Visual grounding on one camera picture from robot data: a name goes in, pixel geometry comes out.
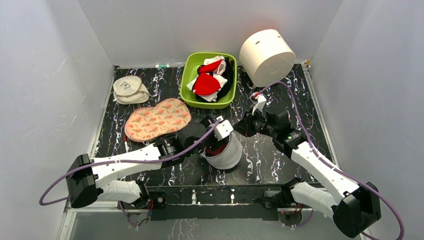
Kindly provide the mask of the white blue-trimmed mesh laundry bag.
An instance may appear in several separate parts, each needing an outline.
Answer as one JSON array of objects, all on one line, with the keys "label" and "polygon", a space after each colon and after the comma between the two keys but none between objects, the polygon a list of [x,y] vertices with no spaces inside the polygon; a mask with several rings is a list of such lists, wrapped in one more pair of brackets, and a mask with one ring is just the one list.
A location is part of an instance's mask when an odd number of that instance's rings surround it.
[{"label": "white blue-trimmed mesh laundry bag", "polygon": [[221,153],[215,156],[207,156],[205,151],[200,156],[218,170],[229,170],[240,162],[242,154],[243,147],[239,139],[232,132],[229,136],[229,143]]}]

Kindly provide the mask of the green white marker pen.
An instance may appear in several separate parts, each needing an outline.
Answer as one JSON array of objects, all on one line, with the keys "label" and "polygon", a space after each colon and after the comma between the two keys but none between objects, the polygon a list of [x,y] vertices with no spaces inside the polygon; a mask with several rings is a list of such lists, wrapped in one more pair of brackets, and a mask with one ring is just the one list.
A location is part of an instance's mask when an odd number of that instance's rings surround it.
[{"label": "green white marker pen", "polygon": [[158,69],[165,69],[169,68],[170,66],[168,64],[156,64],[155,67]]}]

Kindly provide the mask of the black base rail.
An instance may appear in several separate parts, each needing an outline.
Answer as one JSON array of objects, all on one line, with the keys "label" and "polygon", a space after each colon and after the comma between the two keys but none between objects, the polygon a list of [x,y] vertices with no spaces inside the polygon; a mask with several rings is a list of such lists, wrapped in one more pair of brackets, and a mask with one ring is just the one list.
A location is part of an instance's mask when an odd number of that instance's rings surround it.
[{"label": "black base rail", "polygon": [[165,194],[164,206],[156,203],[153,221],[176,219],[261,219],[277,221],[285,205],[270,202],[279,184],[149,186]]}]

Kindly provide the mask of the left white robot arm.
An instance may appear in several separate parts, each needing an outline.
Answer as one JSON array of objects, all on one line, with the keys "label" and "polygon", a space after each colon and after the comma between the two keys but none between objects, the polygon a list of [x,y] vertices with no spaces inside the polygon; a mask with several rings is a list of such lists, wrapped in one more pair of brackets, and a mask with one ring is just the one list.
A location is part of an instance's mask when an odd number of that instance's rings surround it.
[{"label": "left white robot arm", "polygon": [[189,124],[141,149],[97,158],[81,154],[65,178],[70,205],[79,209],[97,201],[117,201],[144,208],[150,200],[145,184],[121,178],[179,165],[194,154],[200,155],[207,148],[228,142],[233,130],[222,116],[208,115],[201,122]]}]

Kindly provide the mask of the red bra in basin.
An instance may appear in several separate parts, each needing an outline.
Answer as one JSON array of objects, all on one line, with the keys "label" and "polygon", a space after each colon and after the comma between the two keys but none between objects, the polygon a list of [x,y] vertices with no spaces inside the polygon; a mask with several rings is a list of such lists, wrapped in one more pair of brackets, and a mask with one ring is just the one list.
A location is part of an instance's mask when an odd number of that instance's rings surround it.
[{"label": "red bra in basin", "polygon": [[197,69],[198,77],[192,85],[192,92],[195,95],[207,96],[221,89],[220,82],[214,77],[214,71],[219,68],[222,59],[207,65],[201,65]]}]

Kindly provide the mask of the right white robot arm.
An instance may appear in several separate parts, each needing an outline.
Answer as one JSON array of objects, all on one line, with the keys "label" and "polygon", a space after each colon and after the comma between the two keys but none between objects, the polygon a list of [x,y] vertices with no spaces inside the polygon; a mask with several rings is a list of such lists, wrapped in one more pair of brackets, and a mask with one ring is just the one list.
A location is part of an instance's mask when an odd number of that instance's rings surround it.
[{"label": "right white robot arm", "polygon": [[255,201],[266,208],[307,205],[327,217],[347,237],[354,238],[381,219],[378,189],[370,182],[358,184],[338,172],[338,168],[310,147],[306,135],[295,129],[287,111],[282,113],[247,111],[233,126],[244,137],[256,134],[272,138],[277,150],[312,174],[325,188],[313,187],[299,177],[281,186],[274,195],[265,193]]}]

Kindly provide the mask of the dark red bra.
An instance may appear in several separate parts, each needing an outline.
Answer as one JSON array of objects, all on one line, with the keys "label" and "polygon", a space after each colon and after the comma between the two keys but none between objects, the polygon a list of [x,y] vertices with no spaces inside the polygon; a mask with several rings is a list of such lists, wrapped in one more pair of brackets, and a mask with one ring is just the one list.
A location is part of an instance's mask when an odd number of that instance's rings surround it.
[{"label": "dark red bra", "polygon": [[222,143],[219,145],[211,145],[205,148],[205,156],[206,157],[213,157],[221,154],[225,148],[227,147],[228,143]]}]

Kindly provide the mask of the cream cylindrical drum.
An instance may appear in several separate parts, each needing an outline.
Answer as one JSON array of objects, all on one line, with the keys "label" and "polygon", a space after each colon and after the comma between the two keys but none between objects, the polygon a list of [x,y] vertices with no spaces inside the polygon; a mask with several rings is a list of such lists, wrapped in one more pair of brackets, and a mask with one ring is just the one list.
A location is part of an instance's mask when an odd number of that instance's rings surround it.
[{"label": "cream cylindrical drum", "polygon": [[284,79],[295,64],[296,55],[275,29],[251,35],[239,52],[240,64],[256,87]]}]

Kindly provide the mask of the cream mesh laundry bag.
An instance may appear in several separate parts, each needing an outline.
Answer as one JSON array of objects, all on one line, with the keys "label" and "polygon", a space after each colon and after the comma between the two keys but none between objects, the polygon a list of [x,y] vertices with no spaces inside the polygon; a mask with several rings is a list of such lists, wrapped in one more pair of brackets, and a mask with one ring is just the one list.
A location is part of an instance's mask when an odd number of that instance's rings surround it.
[{"label": "cream mesh laundry bag", "polygon": [[113,101],[121,105],[143,104],[150,94],[138,76],[129,75],[119,78],[113,83]]}]

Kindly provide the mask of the green plastic basin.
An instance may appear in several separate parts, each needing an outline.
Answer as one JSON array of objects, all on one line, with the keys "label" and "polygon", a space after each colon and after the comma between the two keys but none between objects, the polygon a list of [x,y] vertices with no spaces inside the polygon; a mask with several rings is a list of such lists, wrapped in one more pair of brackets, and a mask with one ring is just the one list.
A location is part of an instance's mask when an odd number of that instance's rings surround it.
[{"label": "green plastic basin", "polygon": [[[198,77],[197,69],[222,60],[213,76],[219,81],[221,89],[211,95],[197,95],[192,92]],[[237,88],[237,61],[235,57],[218,52],[196,52],[186,61],[182,78],[180,96],[191,107],[202,109],[224,109],[234,100]]]}]

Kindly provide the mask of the pink floral laundry bag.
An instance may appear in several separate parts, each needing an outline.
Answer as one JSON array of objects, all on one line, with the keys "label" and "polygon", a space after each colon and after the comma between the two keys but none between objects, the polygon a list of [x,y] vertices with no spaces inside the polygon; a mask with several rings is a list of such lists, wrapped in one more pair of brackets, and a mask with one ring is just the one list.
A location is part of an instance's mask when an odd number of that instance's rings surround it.
[{"label": "pink floral laundry bag", "polygon": [[191,120],[191,113],[184,102],[168,98],[156,106],[136,109],[124,125],[124,133],[134,142],[146,142],[177,132]]}]

